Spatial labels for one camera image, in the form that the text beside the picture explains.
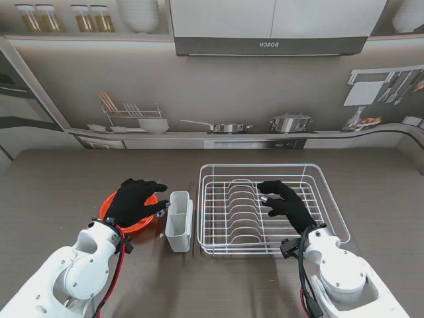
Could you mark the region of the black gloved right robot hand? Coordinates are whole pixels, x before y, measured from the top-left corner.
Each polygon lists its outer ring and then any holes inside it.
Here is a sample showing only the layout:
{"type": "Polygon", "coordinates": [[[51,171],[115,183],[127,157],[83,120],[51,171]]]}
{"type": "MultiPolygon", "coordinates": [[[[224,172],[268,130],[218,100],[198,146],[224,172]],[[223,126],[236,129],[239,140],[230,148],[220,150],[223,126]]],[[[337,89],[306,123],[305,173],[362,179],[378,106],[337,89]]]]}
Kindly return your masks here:
{"type": "Polygon", "coordinates": [[[258,184],[257,188],[261,194],[278,194],[280,196],[279,199],[267,197],[266,202],[262,203],[271,208],[268,212],[269,217],[286,216],[299,235],[309,227],[317,225],[300,196],[286,184],[279,180],[265,181],[258,184]]]}

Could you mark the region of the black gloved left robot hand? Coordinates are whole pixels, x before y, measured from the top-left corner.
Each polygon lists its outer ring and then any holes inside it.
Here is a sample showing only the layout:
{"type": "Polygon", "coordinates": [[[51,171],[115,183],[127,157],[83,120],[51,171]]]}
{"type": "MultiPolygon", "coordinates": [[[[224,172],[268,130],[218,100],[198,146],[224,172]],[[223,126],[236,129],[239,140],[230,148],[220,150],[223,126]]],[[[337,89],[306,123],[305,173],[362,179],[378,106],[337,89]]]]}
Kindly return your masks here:
{"type": "Polygon", "coordinates": [[[117,190],[105,218],[112,218],[121,228],[131,227],[140,220],[165,210],[170,202],[162,200],[153,205],[145,205],[146,200],[158,192],[165,192],[168,187],[155,181],[125,180],[117,190]]]}

